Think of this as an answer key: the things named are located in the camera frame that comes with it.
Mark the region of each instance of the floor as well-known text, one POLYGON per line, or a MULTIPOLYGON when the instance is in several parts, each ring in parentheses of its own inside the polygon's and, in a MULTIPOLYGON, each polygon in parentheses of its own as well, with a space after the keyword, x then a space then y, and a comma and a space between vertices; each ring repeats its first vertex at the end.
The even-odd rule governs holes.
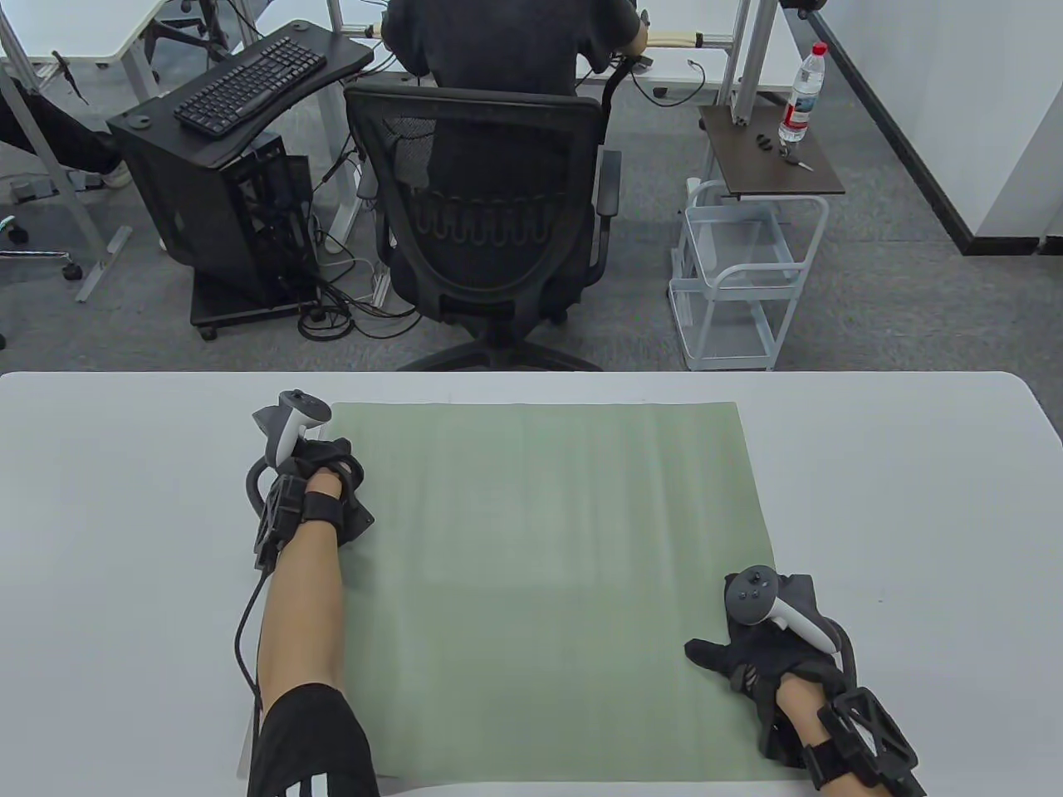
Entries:
MULTIPOLYGON (((179 16, 176 3, 170 14, 179 16)), ((226 29, 234 18, 223 6, 226 29)), ((791 17, 803 51, 814 34, 791 17)), ((156 67, 164 88, 203 69, 203 54, 162 43, 156 67)), ((103 126, 107 116, 134 104, 121 70, 75 71, 86 106, 66 84, 49 96, 103 126)), ((328 166, 316 104, 302 104, 276 129, 289 152, 308 152, 316 174, 328 166)), ((1057 428, 1063 428, 1063 259, 961 257, 851 89, 828 66, 813 128, 826 145, 848 193, 831 202, 826 237, 779 368, 787 370, 1003 370, 1024 378, 1057 428)), ((664 299, 670 274, 665 250, 676 240, 682 181, 699 162, 703 139, 691 106, 660 109, 631 86, 618 92, 608 146, 624 154, 620 217, 609 269, 587 291, 563 328, 534 339, 561 346, 608 370, 684 368, 664 299)), ((38 171, 32 156, 3 149, 0 172, 38 171)), ((0 211, 7 213, 10 180, 0 179, 0 211)), ((330 218, 335 194, 319 193, 330 218)), ((158 249, 135 188, 87 197, 105 234, 130 223, 134 236, 86 305, 77 284, 58 269, 33 262, 0 264, 0 373, 18 370, 387 370, 459 342, 462 334, 432 322, 390 341, 357 335, 333 343, 301 338, 294 321, 223 329, 206 343, 188 325, 191 271, 158 249)), ((55 201, 16 210, 37 245, 82 249, 68 214, 55 201)), ((795 238, 810 232, 793 215, 795 238)), ((371 256, 362 219, 352 237, 371 256)), ((366 282, 360 265, 344 282, 366 282)))

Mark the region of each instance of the green mat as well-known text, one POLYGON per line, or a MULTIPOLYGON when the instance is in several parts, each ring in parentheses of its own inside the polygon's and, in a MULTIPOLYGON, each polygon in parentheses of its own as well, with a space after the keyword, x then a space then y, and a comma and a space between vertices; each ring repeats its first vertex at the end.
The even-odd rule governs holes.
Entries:
POLYGON ((347 695, 426 783, 772 780, 753 707, 682 655, 773 563, 738 410, 339 404, 375 525, 341 554, 347 695))

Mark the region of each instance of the black keyboard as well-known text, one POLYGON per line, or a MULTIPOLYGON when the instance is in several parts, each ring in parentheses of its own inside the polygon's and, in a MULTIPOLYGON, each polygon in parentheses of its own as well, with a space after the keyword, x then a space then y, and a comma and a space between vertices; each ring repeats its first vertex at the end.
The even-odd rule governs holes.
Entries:
POLYGON ((221 138, 324 65, 324 55, 285 36, 246 61, 241 58, 225 74, 178 105, 173 115, 188 128, 221 138))

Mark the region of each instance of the plastic bottle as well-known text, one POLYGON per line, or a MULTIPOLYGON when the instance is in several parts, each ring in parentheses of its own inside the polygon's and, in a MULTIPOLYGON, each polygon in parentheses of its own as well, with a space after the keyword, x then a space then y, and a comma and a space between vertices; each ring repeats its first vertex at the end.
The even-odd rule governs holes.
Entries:
POLYGON ((815 106, 815 100, 823 89, 823 79, 827 71, 827 46, 822 41, 812 46, 812 54, 797 70, 794 87, 790 92, 790 102, 779 122, 779 142, 783 147, 793 147, 805 137, 808 131, 808 118, 815 106))

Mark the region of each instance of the white table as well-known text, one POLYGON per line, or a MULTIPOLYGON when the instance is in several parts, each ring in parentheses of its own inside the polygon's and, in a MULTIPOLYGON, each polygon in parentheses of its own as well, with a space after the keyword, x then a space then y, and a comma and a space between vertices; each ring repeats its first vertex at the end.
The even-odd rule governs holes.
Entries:
MULTIPOLYGON (((706 34, 730 33, 735 27, 735 14, 738 10, 737 0, 649 0, 640 3, 640 9, 649 10, 651 30, 659 31, 699 31, 706 34)), ((376 24, 381 22, 381 6, 367 3, 365 0, 340 0, 343 21, 347 24, 376 24)), ((756 5, 749 13, 749 22, 745 29, 742 45, 742 63, 748 52, 749 36, 753 33, 753 17, 756 5)), ((273 0, 258 17, 255 26, 264 35, 269 35, 276 29, 293 19, 306 19, 322 28, 331 28, 328 6, 324 0, 273 0)), ((382 52, 377 63, 382 63, 387 53, 382 52)), ((646 55, 654 60, 654 65, 645 72, 639 73, 639 81, 652 86, 669 88, 686 88, 697 86, 702 82, 702 72, 687 64, 693 58, 705 68, 706 87, 715 89, 723 79, 727 56, 720 50, 685 50, 652 48, 646 55)), ((789 91, 793 85, 794 74, 800 66, 802 58, 797 53, 790 26, 787 24, 782 7, 776 9, 775 23, 772 27, 772 38, 760 75, 762 91, 789 91)), ((583 57, 576 67, 576 73, 581 78, 588 70, 583 57)), ((389 72, 405 73, 401 64, 395 62, 388 68, 389 72)), ((737 75, 742 74, 741 66, 737 75)), ((587 82, 603 82, 608 72, 591 74, 587 82)))
MULTIPOLYGON (((241 11, 246 0, 236 0, 241 11)), ((121 62, 138 102, 158 97, 139 36, 166 0, 4 0, 3 10, 30 61, 121 62)))
MULTIPOLYGON (((1063 445, 1026 386, 993 373, 0 377, 6 792, 242 796, 250 696, 232 640, 256 575, 243 475, 264 443, 250 413, 294 387, 328 402, 737 402, 778 565, 814 574, 861 680, 918 750, 927 792, 1058 792, 1063 445)), ((439 791, 812 794, 800 783, 439 791)))

